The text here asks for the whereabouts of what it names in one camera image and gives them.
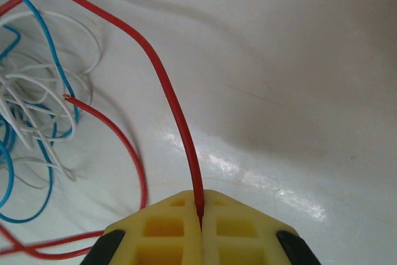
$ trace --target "insulated wire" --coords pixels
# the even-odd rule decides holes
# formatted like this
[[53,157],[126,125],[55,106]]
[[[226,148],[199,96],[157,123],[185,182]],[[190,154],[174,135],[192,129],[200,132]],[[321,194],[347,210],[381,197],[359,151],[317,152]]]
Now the insulated wire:
[[20,42],[20,36],[21,36],[21,35],[20,35],[20,32],[19,32],[17,29],[11,27],[11,26],[3,25],[3,28],[5,28],[5,29],[7,29],[8,31],[11,31],[12,33],[14,33],[14,34],[16,35],[16,37],[15,37],[15,40],[14,40],[12,43],[10,43],[10,44],[7,46],[7,48],[4,49],[3,52],[0,53],[0,61],[1,61],[4,57],[6,57],[6,56],[8,55],[8,53],[10,53],[10,52],[18,45],[18,43]]
[[138,177],[139,177],[139,181],[141,184],[141,206],[140,206],[140,209],[145,208],[147,201],[148,201],[148,186],[147,186],[146,178],[145,178],[145,170],[143,169],[143,165],[141,163],[141,160],[139,159],[138,154],[135,152],[130,141],[128,141],[128,138],[109,118],[107,118],[104,114],[102,114],[98,110],[83,103],[82,101],[79,101],[75,97],[71,97],[70,95],[65,95],[64,99],[66,99],[68,102],[75,105],[76,107],[79,107],[80,109],[82,109],[82,110],[90,113],[94,117],[98,118],[100,121],[102,121],[104,124],[106,124],[110,129],[112,129],[113,132],[121,139],[124,146],[127,148],[129,154],[131,155],[133,162],[136,165],[136,171],[138,172]]
[[[80,4],[82,7],[85,7],[89,11],[97,14],[98,16],[102,17],[103,19],[109,21],[113,25],[116,25],[118,28],[122,29],[129,36],[131,36],[133,39],[135,39],[138,42],[138,44],[144,49],[146,54],[148,55],[150,61],[152,62],[153,66],[155,68],[155,71],[159,77],[160,83],[163,87],[163,90],[164,90],[164,93],[168,100],[168,103],[170,105],[172,114],[174,115],[179,132],[181,134],[182,142],[184,144],[187,159],[189,162],[190,173],[192,176],[197,215],[198,215],[198,219],[200,220],[200,224],[201,224],[202,217],[204,214],[204,191],[203,191],[203,184],[202,184],[202,178],[201,178],[201,173],[200,173],[199,161],[197,159],[197,154],[195,152],[193,140],[192,140],[191,134],[189,132],[187,122],[185,120],[182,109],[179,105],[179,102],[177,100],[175,92],[172,88],[171,82],[168,78],[166,70],[164,69],[164,66],[163,66],[159,56],[157,55],[157,53],[155,52],[153,47],[149,44],[149,42],[141,34],[139,34],[139,32],[137,32],[134,28],[129,26],[124,21],[120,20],[119,18],[115,17],[114,15],[110,14],[109,12],[106,12],[105,10],[97,7],[96,5],[94,5],[93,3],[91,3],[87,0],[72,0],[72,1]],[[13,7],[20,4],[21,2],[22,2],[21,0],[8,1],[3,6],[0,7],[0,16],[4,15],[6,12],[10,11]],[[51,255],[47,256],[47,254],[44,254],[44,256],[42,254],[37,255],[36,253],[38,253],[38,252],[33,250],[33,248],[29,248],[28,246],[22,245],[2,225],[0,225],[0,231],[14,245],[14,248],[16,249],[14,252],[25,251],[27,254],[34,256],[36,258],[40,258],[40,259],[49,258],[51,256]],[[81,237],[80,239],[89,238],[89,237],[91,237],[91,235],[92,234],[80,235],[80,237]],[[74,238],[65,238],[64,241],[65,241],[64,243],[74,241]],[[88,251],[89,251],[89,248],[79,250],[78,253],[72,252],[72,253],[70,253],[70,255],[65,256],[63,254],[62,256],[58,256],[58,257],[59,257],[59,259],[72,258],[71,255],[79,256],[79,255],[87,253]]]
[[[53,136],[56,135],[56,131],[57,131],[57,126],[56,126],[56,124],[54,124],[54,126],[53,126]],[[41,140],[37,140],[37,143],[38,143],[38,145],[39,145],[39,147],[40,147],[40,149],[42,151],[42,154],[43,154],[44,159],[46,160],[46,162],[47,163],[51,163],[51,159],[48,156],[48,153],[45,150],[45,147],[44,147],[43,143],[41,142]],[[8,216],[6,216],[6,215],[4,215],[2,213],[0,213],[0,219],[4,220],[6,222],[9,222],[9,223],[27,223],[27,222],[30,222],[30,221],[34,220],[35,218],[37,218],[44,211],[45,207],[48,205],[48,202],[50,200],[51,193],[52,193],[52,190],[53,190],[53,183],[54,183],[53,170],[49,166],[47,168],[48,168],[48,190],[47,190],[47,195],[45,197],[44,203],[40,207],[40,209],[35,214],[33,214],[31,217],[28,217],[28,218],[25,218],[25,219],[11,218],[11,217],[8,217]]]
[[[29,76],[23,75],[23,74],[6,74],[5,76],[1,76],[0,75],[0,82],[3,83],[3,86],[6,85],[7,81],[6,79],[15,79],[15,78],[20,78],[20,79],[24,79],[27,81],[30,81],[38,86],[40,86],[41,88],[43,88],[44,90],[46,90],[47,92],[49,92],[51,94],[51,96],[60,104],[60,106],[62,106],[62,108],[64,109],[64,111],[66,112],[66,114],[69,116],[69,119],[73,120],[71,121],[71,131],[74,132],[76,130],[76,122],[73,119],[73,116],[71,114],[71,112],[69,111],[69,108],[66,106],[65,102],[62,101],[62,99],[55,93],[53,92],[50,88],[48,88],[47,86],[45,86],[44,84],[42,84],[40,81],[37,81],[33,78],[30,78]],[[22,101],[20,99],[20,97],[16,94],[15,89],[12,88],[11,86],[8,87],[7,89],[11,96],[13,98],[15,98],[18,102],[18,105],[21,106],[21,108],[24,110],[24,112],[26,113],[27,117],[29,118],[29,121],[32,123],[32,125],[34,127],[38,127],[38,120],[37,118],[33,115],[33,113],[31,113],[30,109],[26,106],[25,102]],[[8,111],[6,111],[7,109],[7,105],[5,104],[5,100],[1,98],[0,96],[0,104],[2,105],[2,109],[1,112],[7,112],[5,113],[6,115],[9,114]],[[5,118],[13,127],[14,129],[18,129],[21,131],[21,128],[18,127],[18,125],[15,124],[16,120],[10,117]],[[38,131],[37,134],[40,137],[40,141],[44,144],[45,149],[50,153],[51,157],[54,159],[54,163],[57,164],[60,169],[64,172],[64,174],[66,175],[66,177],[68,177],[70,180],[75,181],[76,180],[76,176],[69,170],[67,169],[65,166],[63,166],[62,162],[60,161],[60,159],[58,158],[58,155],[55,153],[54,149],[52,148],[52,146],[50,145],[50,141],[52,141],[52,138],[47,138],[43,132]]]
[[[88,74],[92,70],[94,70],[94,68],[99,64],[99,61],[100,61],[100,58],[101,58],[101,51],[100,51],[99,42],[95,38],[94,34],[83,23],[81,23],[80,21],[78,21],[78,20],[76,20],[76,19],[74,19],[74,18],[72,18],[70,16],[67,16],[65,14],[62,14],[62,13],[59,13],[59,12],[53,12],[53,11],[43,11],[41,13],[49,15],[49,16],[58,17],[58,18],[67,20],[68,22],[72,23],[73,25],[75,25],[77,28],[81,29],[83,32],[85,32],[88,35],[88,37],[90,38],[91,42],[94,44],[94,48],[95,48],[96,54],[95,54],[95,57],[94,57],[94,62],[91,64],[90,67],[88,67],[87,69],[83,70],[81,72],[81,74]],[[6,24],[6,23],[14,22],[15,20],[18,20],[18,19],[21,19],[21,18],[30,17],[30,16],[34,16],[32,11],[18,12],[16,14],[9,15],[9,16],[7,16],[5,18],[3,17],[0,20],[0,24],[3,25],[3,24]],[[27,70],[39,69],[39,68],[46,68],[46,69],[50,70],[50,68],[55,68],[55,67],[56,67],[56,65],[54,65],[54,64],[30,65],[30,66],[24,66],[23,68],[17,70],[17,73],[21,73],[21,72],[23,73],[23,72],[25,72]],[[69,71],[68,69],[64,68],[64,72],[68,73],[71,77],[73,77],[73,79],[75,79],[79,84],[81,84],[83,86],[83,88],[85,89],[86,93],[88,94],[88,102],[90,103],[91,102],[91,98],[92,98],[91,87],[88,86],[88,84],[86,84],[80,78],[79,75],[74,74],[72,71]],[[46,82],[57,82],[57,79],[51,79],[51,78],[47,79],[47,78],[34,77],[34,76],[30,76],[30,78],[37,79],[37,80],[40,80],[40,81],[46,81]],[[49,92],[45,91],[44,95],[42,96],[42,98],[39,101],[31,101],[30,99],[24,99],[25,104],[30,109],[40,110],[41,112],[51,114],[51,111],[49,109],[43,110],[41,108],[36,107],[37,104],[41,104],[47,98],[48,94],[49,94]],[[7,102],[13,102],[15,104],[18,104],[18,102],[15,101],[15,99],[13,99],[13,98],[11,98],[9,96],[4,96],[4,97],[5,97]],[[44,125],[41,125],[39,127],[31,127],[31,128],[22,127],[20,129],[19,134],[21,134],[21,132],[38,132],[38,131],[42,131],[43,129],[46,129],[47,127],[52,126],[52,123],[57,122],[60,117],[68,116],[68,115],[64,115],[64,114],[61,114],[61,113],[57,113],[55,115],[56,115],[56,117],[52,117],[51,121],[46,122]],[[72,130],[68,130],[67,132],[63,133],[60,136],[55,136],[53,138],[48,137],[48,140],[50,140],[50,141],[67,140],[67,139],[72,138],[73,135],[74,135],[74,130],[72,129]],[[38,139],[38,138],[41,138],[41,137],[33,135],[33,138]],[[47,146],[47,149],[50,151],[51,155],[54,156],[53,150],[51,148],[49,148],[48,146]],[[24,181],[20,177],[18,177],[18,178],[19,178],[19,180],[23,181],[25,184],[30,185],[29,183],[27,183],[26,181]]]
[[[67,77],[65,75],[65,72],[62,69],[61,62],[60,62],[60,60],[58,58],[58,55],[56,54],[55,44],[54,44],[54,41],[52,39],[50,30],[48,29],[48,26],[46,25],[43,17],[41,16],[40,12],[36,9],[36,7],[30,2],[30,0],[20,0],[20,1],[21,2],[23,1],[28,6],[28,8],[33,12],[33,14],[35,15],[35,17],[37,19],[37,22],[40,24],[40,26],[41,26],[41,28],[43,30],[43,33],[44,33],[44,35],[45,35],[45,37],[47,39],[48,46],[50,47],[51,55],[52,55],[52,57],[54,59],[54,63],[56,65],[56,68],[58,69],[58,72],[59,72],[59,74],[60,74],[60,76],[62,78],[62,81],[65,84],[68,92],[72,96],[75,96],[74,95],[74,91],[73,91],[73,89],[72,89],[72,87],[71,87],[71,85],[70,85],[70,83],[69,83],[69,81],[68,81],[68,79],[67,79]],[[76,122],[79,122],[79,112],[78,112],[77,107],[74,107],[74,118],[75,118]],[[24,140],[24,138],[22,138],[21,140],[24,142],[24,144],[25,144],[25,146],[27,148],[33,149],[31,144],[27,143],[27,141]]]
[[[34,176],[36,176],[39,180],[43,181],[45,184],[49,184],[50,181],[49,181],[49,180],[45,180],[44,178],[42,178],[41,176],[39,176],[38,174],[36,174],[36,172],[33,171],[29,166],[30,166],[31,164],[37,164],[37,165],[46,166],[46,167],[52,167],[52,168],[55,168],[55,167],[56,167],[54,164],[47,163],[47,162],[45,162],[44,160],[42,160],[42,159],[40,159],[40,158],[34,158],[33,156],[26,156],[26,157],[21,157],[21,158],[14,158],[14,159],[12,159],[12,162],[13,162],[14,164],[18,164],[18,163],[25,164],[25,165],[26,165],[26,168],[27,168],[30,172],[32,172],[32,174],[33,174]],[[14,176],[15,176],[15,178],[18,179],[20,182],[22,182],[23,184],[25,184],[25,185],[27,185],[27,186],[33,188],[33,189],[46,189],[46,188],[48,188],[48,186],[36,186],[36,185],[34,185],[34,184],[31,184],[31,183],[27,182],[25,179],[19,177],[17,174],[14,174]]]
[[[61,13],[52,12],[52,11],[45,11],[44,13],[48,14],[48,15],[51,15],[51,16],[55,16],[55,17],[59,17],[59,18],[65,19],[65,20],[69,21],[70,23],[73,23],[74,25],[79,27],[81,30],[83,30],[89,36],[89,38],[93,41],[94,47],[96,48],[95,60],[94,60],[93,64],[91,64],[91,66],[88,69],[82,71],[82,74],[90,73],[98,65],[99,60],[100,60],[100,56],[101,56],[100,55],[100,46],[99,46],[99,43],[96,40],[94,34],[84,24],[82,24],[81,22],[79,22],[78,20],[76,20],[76,19],[74,19],[72,17],[69,17],[69,16],[61,14]],[[33,12],[25,11],[25,12],[16,13],[14,15],[8,16],[6,22],[4,21],[5,18],[2,18],[0,23],[1,24],[5,24],[5,23],[8,23],[8,22],[12,22],[12,21],[15,21],[17,19],[20,19],[21,17],[28,17],[28,16],[33,16]],[[21,34],[19,33],[18,30],[14,29],[13,27],[10,27],[8,25],[4,25],[3,27],[5,27],[6,29],[9,29],[10,31],[15,32],[17,37],[0,54],[1,55],[0,57],[2,57],[2,58],[4,58],[11,50],[13,50],[13,48],[19,43],[20,38],[21,38]],[[56,67],[56,65],[54,65],[54,64],[47,64],[47,65],[41,64],[41,65],[33,65],[33,66],[24,66],[22,69],[19,70],[19,72],[24,72],[24,71],[27,71],[27,70],[37,69],[37,68],[55,68],[55,67]],[[76,79],[83,86],[83,88],[88,93],[89,102],[91,102],[92,92],[90,90],[90,87],[78,75],[74,74],[73,72],[71,72],[71,71],[69,71],[67,69],[65,69],[65,72],[70,74],[74,79]],[[38,77],[30,77],[30,78],[39,79],[39,80],[45,79],[45,78],[38,78]],[[44,100],[44,98],[47,97],[48,94],[49,94],[49,92],[45,91],[45,94],[44,94],[41,102]],[[18,101],[13,101],[13,98],[10,98],[10,97],[6,97],[6,99],[7,99],[7,102],[14,102],[16,104],[20,103]],[[24,103],[24,104],[26,106],[29,106],[29,108],[31,108],[31,109],[35,109],[35,110],[39,110],[40,109],[41,112],[44,111],[46,113],[50,112],[50,110],[48,108],[44,107],[41,104],[33,104],[33,105],[32,104],[28,104],[28,103]],[[68,116],[68,118],[70,119],[71,123],[74,122],[73,116],[71,114],[65,115],[65,116]],[[57,121],[56,117],[54,117],[52,115],[50,115],[50,117],[53,120],[51,122],[48,122],[45,126],[35,127],[35,128],[30,126],[30,128],[22,128],[22,131],[37,132],[39,130],[43,130],[43,129],[45,129],[45,127],[49,127],[49,126],[53,125],[54,122]],[[9,151],[11,151],[12,147],[15,144],[16,133],[6,121],[4,121],[4,125],[6,126],[6,135],[4,136],[4,140],[5,140],[4,143],[6,144],[7,149]],[[50,141],[53,141],[53,140],[65,140],[65,139],[71,138],[72,137],[72,133],[74,133],[74,131],[75,130],[73,130],[73,129],[72,129],[72,131],[69,130],[69,132],[66,132],[62,136],[58,136],[58,137],[56,136],[56,131],[53,131],[54,132],[53,136],[52,137],[48,137],[48,140],[50,140]],[[55,152],[53,151],[52,147],[48,144],[48,142],[45,142],[45,143],[47,144],[47,149],[49,150],[51,155],[54,156]],[[47,155],[47,151],[45,151],[45,147],[44,147],[44,144],[42,142],[39,143],[39,147],[40,147],[41,151],[43,152],[43,154],[46,156]],[[22,158],[22,159],[25,162],[27,162],[27,161],[35,162],[34,160],[32,160],[32,158]],[[47,165],[47,166],[50,166],[50,167],[54,167],[55,166],[54,164],[50,163],[49,158],[47,158],[47,163],[40,162],[39,164]],[[28,185],[30,187],[33,187],[33,188],[36,188],[36,189],[42,189],[43,188],[43,187],[35,187],[34,185],[29,184],[27,181],[25,181],[24,179],[22,179],[21,177],[16,175],[15,172],[13,171],[12,164],[9,164],[8,162],[7,162],[7,169],[9,169],[9,183],[8,183],[8,188],[7,188],[6,194],[4,196],[4,199],[1,201],[0,207],[3,206],[7,202],[8,198],[10,197],[11,190],[12,190],[12,187],[13,187],[13,184],[14,184],[14,177],[17,178],[18,180],[22,181],[24,184],[26,184],[26,185]],[[22,219],[22,220],[21,219],[10,218],[10,217],[7,217],[4,214],[0,213],[0,219],[3,219],[3,220],[5,220],[7,222],[10,222],[10,223],[26,223],[26,222],[29,222],[29,221],[37,218],[43,212],[45,207],[47,206],[48,200],[49,200],[50,195],[51,195],[51,191],[52,191],[52,187],[53,187],[53,173],[52,172],[53,172],[52,169],[48,169],[48,176],[49,176],[48,181],[47,181],[47,183],[48,183],[48,192],[47,192],[47,196],[45,198],[45,201],[44,201],[42,207],[39,209],[39,211],[37,213],[35,213],[33,216],[31,216],[29,218],[25,218],[25,219]],[[70,175],[68,173],[66,173],[67,176],[73,178],[74,175],[72,173],[71,173],[72,175]]]
[[[4,119],[2,115],[0,115],[0,127],[5,126],[6,132],[4,134],[3,138],[3,143],[6,146],[6,149],[8,152],[11,152],[12,149],[14,148],[14,145],[16,143],[16,133],[15,131],[11,128],[8,122]],[[0,159],[0,165],[4,163],[4,160]]]
[[[19,240],[17,238],[15,238],[11,233],[9,233],[2,225],[0,225],[0,232],[4,235],[4,237],[6,237],[8,239],[8,241],[10,241],[13,244],[12,247],[9,249],[0,250],[0,256],[5,256],[7,254],[14,254],[14,253],[18,253],[20,251],[24,251],[27,254],[32,256],[32,253],[30,253],[30,252],[37,252],[36,249],[64,245],[64,244],[74,242],[74,241],[84,240],[84,239],[93,238],[93,237],[100,237],[104,234],[104,231],[94,231],[94,232],[70,236],[67,238],[60,238],[57,240],[50,240],[50,241],[44,241],[41,243],[32,243],[29,245],[23,245],[22,243],[19,242]],[[87,254],[90,249],[91,249],[91,247],[88,247],[88,248],[79,249],[77,251],[73,251],[70,253],[51,254],[50,256],[52,256],[52,260],[70,259],[70,258],[75,258],[78,256],[82,256],[84,254]],[[38,259],[50,260],[50,257],[48,256],[48,254],[46,254],[45,258],[37,257],[36,255],[34,255],[33,257],[38,258]]]
[[0,201],[0,207],[2,207],[10,198],[12,187],[14,186],[14,165],[12,163],[11,156],[4,145],[3,142],[0,141],[0,150],[2,151],[4,158],[6,159],[6,164],[8,167],[8,185],[7,185],[7,190],[6,193],[4,194],[4,197]]

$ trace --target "yellow plastic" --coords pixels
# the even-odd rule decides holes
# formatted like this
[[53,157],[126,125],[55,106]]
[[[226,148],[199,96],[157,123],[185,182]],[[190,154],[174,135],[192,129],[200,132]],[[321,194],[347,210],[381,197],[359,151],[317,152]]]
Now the yellow plastic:
[[109,265],[290,265],[276,232],[296,231],[216,191],[205,191],[200,230],[192,191],[109,226],[125,236]]

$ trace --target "yellow plastic tool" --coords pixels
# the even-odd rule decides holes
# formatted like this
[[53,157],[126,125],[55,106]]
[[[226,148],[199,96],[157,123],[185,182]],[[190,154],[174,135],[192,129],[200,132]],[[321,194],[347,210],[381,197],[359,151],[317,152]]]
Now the yellow plastic tool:
[[106,228],[81,265],[318,265],[290,226],[205,191],[200,229],[192,191]]

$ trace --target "white surface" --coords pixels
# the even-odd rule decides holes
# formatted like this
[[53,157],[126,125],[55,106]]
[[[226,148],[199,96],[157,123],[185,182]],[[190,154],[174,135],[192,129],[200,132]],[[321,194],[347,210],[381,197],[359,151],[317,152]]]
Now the white surface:
[[[396,0],[91,1],[158,51],[206,188],[291,224],[322,264],[395,264]],[[143,51],[67,1],[35,4],[68,7],[102,32],[105,55],[92,78],[105,96],[96,94],[94,105],[133,131],[150,202],[190,188],[176,126]],[[57,179],[36,221],[7,225],[21,239],[102,229],[137,210],[135,170],[107,127],[85,116],[75,141],[56,150],[79,179]],[[17,186],[4,213],[31,214],[43,198]],[[23,255],[0,263],[52,264]]]

